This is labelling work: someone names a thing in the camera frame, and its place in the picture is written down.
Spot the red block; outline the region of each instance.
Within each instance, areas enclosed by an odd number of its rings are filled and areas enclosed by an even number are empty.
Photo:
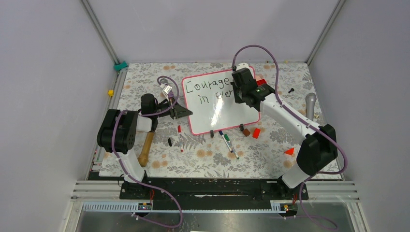
[[[259,138],[259,134],[261,133],[261,129],[256,128],[255,131],[253,132],[253,138],[258,139]]]
[[[293,153],[294,153],[294,147],[292,147],[291,149],[285,151],[285,154],[288,154],[288,155],[293,155]]]
[[[256,81],[256,83],[258,84],[258,86],[261,86],[263,84],[266,84],[266,81],[265,79],[262,79],[262,80]]]

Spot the red marker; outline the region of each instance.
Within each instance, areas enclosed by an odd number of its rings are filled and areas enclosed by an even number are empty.
[[[182,140],[181,140],[181,125],[178,125],[178,137],[179,137],[179,147],[181,148],[181,152],[183,151],[182,149]]]

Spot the wooden handle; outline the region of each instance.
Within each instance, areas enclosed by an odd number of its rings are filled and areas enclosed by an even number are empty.
[[[140,156],[138,157],[138,162],[140,163],[141,167],[145,167],[148,163],[148,154],[149,150],[151,149],[152,139],[154,138],[154,132],[148,132],[145,137],[144,146],[142,147],[142,151]]]

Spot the green marker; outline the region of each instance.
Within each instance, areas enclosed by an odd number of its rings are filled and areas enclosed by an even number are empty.
[[[235,151],[234,146],[231,143],[231,140],[229,139],[228,135],[225,133],[225,139],[228,142],[229,146],[232,148],[232,151],[234,151],[234,154],[236,156],[236,159],[239,159],[238,153]]]

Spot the green clip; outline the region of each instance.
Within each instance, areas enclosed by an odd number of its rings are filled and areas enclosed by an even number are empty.
[[[123,69],[125,67],[128,67],[128,64],[125,61],[123,61],[121,64],[114,65],[114,69],[116,71],[120,71],[121,69]]]

